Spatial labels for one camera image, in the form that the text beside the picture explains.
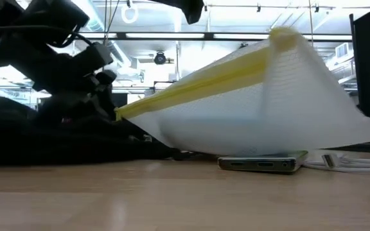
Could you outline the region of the black aluminium table frame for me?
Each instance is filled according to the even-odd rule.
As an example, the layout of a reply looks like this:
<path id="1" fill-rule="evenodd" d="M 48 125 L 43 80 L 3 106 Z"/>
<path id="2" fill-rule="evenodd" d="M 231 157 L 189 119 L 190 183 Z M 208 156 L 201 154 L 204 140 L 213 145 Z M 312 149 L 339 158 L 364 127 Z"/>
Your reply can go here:
<path id="1" fill-rule="evenodd" d="M 355 144 L 351 146 L 344 146 L 338 148 L 331 148 L 332 150 L 341 150 L 341 151 L 354 151 L 354 152 L 366 152 L 370 153 L 370 143 L 365 144 Z"/>

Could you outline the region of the white mesh pouch yellow zipper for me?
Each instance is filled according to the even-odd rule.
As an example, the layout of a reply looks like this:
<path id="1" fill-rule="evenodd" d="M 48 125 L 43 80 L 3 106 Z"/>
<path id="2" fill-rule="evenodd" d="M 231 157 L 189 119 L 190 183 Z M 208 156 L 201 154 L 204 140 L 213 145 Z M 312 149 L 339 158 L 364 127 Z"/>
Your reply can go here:
<path id="1" fill-rule="evenodd" d="M 264 155 L 370 142 L 364 115 L 308 41 L 290 28 L 120 107 L 163 144 L 215 155 Z"/>

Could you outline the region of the black backpack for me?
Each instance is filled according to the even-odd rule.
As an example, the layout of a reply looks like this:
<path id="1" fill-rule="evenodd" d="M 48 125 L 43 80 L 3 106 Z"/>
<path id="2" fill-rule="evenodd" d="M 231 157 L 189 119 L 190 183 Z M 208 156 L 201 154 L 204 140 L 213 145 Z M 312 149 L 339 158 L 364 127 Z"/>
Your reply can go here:
<path id="1" fill-rule="evenodd" d="M 169 148 L 132 124 L 96 116 L 38 124 L 36 111 L 0 97 L 0 166 L 93 164 L 128 160 L 207 160 Z"/>

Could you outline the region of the silver power bank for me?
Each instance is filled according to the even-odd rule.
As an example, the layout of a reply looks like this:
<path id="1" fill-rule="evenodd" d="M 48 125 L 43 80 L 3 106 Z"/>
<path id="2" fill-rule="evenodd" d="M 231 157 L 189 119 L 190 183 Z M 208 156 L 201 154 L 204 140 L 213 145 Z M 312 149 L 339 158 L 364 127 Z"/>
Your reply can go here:
<path id="1" fill-rule="evenodd" d="M 305 162 L 308 151 L 291 151 L 254 157 L 220 157 L 220 169 L 263 173 L 294 173 Z"/>

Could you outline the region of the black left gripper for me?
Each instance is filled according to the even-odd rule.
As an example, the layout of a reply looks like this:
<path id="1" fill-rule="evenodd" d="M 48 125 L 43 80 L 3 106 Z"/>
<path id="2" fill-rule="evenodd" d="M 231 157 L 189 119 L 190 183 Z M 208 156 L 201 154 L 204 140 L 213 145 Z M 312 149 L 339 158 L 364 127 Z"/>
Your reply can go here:
<path id="1" fill-rule="evenodd" d="M 87 76 L 87 106 L 101 116 L 115 119 L 116 106 L 112 102 L 112 82 L 116 74 L 104 70 L 91 74 L 92 69 L 78 56 L 57 53 L 46 46 L 38 50 L 29 44 L 0 43 L 0 67 L 11 65 L 34 81 L 35 90 L 50 93 L 84 88 L 82 78 Z"/>

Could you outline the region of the black overhead rail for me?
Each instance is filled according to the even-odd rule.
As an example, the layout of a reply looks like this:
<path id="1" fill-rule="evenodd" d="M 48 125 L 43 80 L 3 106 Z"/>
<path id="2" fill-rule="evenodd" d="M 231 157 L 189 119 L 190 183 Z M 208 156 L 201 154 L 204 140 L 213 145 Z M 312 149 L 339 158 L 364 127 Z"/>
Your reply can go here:
<path id="1" fill-rule="evenodd" d="M 277 28 L 271 33 L 226 33 L 226 32 L 110 32 L 108 40 L 179 40 L 179 41 L 261 41 L 277 36 L 299 35 L 314 42 L 350 42 L 352 35 L 300 34 Z"/>

